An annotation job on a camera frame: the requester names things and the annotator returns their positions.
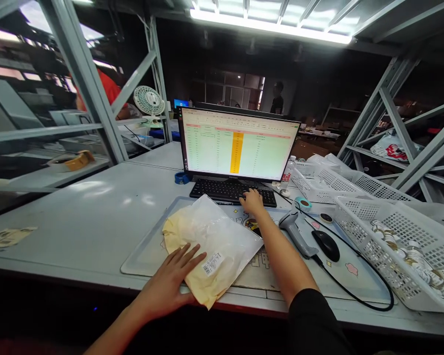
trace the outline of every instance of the small teal roll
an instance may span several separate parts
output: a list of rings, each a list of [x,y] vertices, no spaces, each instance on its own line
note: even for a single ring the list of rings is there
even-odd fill
[[[295,202],[301,211],[308,212],[312,208],[312,203],[304,197],[296,197]]]

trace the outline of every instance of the black keyboard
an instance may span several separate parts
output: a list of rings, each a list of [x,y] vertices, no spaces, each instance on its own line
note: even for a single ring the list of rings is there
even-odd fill
[[[242,185],[237,182],[199,179],[189,196],[199,198],[206,194],[213,200],[240,204],[238,199],[243,197],[243,193],[248,192],[250,187],[253,188],[252,186]],[[272,189],[269,187],[257,187],[257,190],[263,197],[263,205],[265,207],[276,207],[275,194]]]

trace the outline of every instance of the monitor screen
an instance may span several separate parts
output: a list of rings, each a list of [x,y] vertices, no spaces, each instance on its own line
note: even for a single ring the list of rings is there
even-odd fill
[[[299,123],[196,108],[179,117],[185,171],[279,181]]]
[[[174,107],[177,106],[183,106],[183,107],[189,107],[189,102],[184,100],[176,100],[174,99]]]

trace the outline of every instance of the blue screen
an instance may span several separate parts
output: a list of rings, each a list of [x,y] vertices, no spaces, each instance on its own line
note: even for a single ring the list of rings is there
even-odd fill
[[[174,99],[174,107],[176,107],[176,106],[189,107],[189,102],[188,101]]]

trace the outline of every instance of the black sleeve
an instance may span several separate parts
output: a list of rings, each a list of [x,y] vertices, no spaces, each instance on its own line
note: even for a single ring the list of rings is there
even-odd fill
[[[273,99],[273,103],[271,104],[271,113],[276,113],[276,109],[280,108],[283,111],[283,98],[281,96]]]
[[[291,303],[288,318],[292,354],[355,354],[320,292],[311,288],[300,291]]]

